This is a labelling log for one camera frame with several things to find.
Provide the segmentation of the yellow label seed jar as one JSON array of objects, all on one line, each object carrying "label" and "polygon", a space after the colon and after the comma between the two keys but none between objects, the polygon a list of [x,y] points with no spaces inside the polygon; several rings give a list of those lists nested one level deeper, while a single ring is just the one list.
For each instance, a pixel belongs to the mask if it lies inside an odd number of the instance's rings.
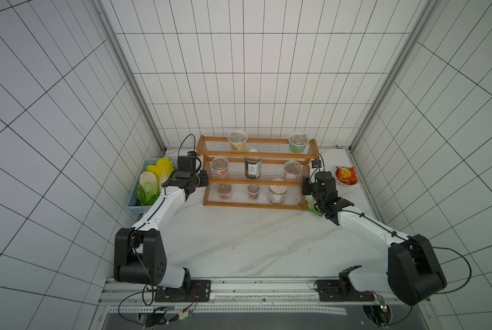
[{"label": "yellow label seed jar", "polygon": [[227,138],[232,151],[242,152],[246,149],[248,135],[244,131],[233,131]]}]

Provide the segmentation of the green label seed jar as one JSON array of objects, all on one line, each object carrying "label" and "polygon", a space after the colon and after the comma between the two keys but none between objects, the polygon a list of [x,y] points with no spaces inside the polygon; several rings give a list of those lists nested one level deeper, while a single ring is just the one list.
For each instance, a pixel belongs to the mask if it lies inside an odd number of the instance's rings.
[{"label": "green label seed jar", "polygon": [[295,132],[288,138],[289,150],[293,153],[303,153],[309,145],[309,138],[304,133]]}]

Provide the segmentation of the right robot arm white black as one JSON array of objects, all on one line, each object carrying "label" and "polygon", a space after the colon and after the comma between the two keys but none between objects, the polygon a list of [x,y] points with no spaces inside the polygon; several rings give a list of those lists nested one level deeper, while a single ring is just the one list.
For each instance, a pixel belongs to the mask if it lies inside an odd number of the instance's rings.
[{"label": "right robot arm white black", "polygon": [[405,235],[353,210],[354,204],[338,195],[331,173],[305,177],[301,190],[302,195],[314,199],[314,209],[325,219],[355,233],[380,254],[375,261],[359,261],[339,273],[340,297],[365,292],[391,294],[414,306],[447,287],[434,247],[426,237]]}]

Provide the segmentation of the dark green tin can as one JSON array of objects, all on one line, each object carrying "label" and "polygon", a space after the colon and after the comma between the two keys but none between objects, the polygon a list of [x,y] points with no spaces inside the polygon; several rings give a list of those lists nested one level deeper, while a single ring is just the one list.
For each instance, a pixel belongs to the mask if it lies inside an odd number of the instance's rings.
[{"label": "dark green tin can", "polygon": [[261,176],[262,158],[247,156],[244,158],[244,173],[250,180],[259,179]]}]

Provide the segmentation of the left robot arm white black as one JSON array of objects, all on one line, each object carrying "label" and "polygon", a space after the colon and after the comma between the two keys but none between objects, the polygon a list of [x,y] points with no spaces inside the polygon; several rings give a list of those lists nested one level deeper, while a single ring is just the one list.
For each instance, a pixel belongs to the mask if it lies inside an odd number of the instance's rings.
[{"label": "left robot arm white black", "polygon": [[209,177],[194,151],[180,155],[177,162],[178,169],[161,185],[161,194],[148,212],[115,235],[113,276],[120,283],[158,287],[170,298],[188,299],[192,295],[189,269],[167,264],[161,230],[197,188],[209,185]]}]

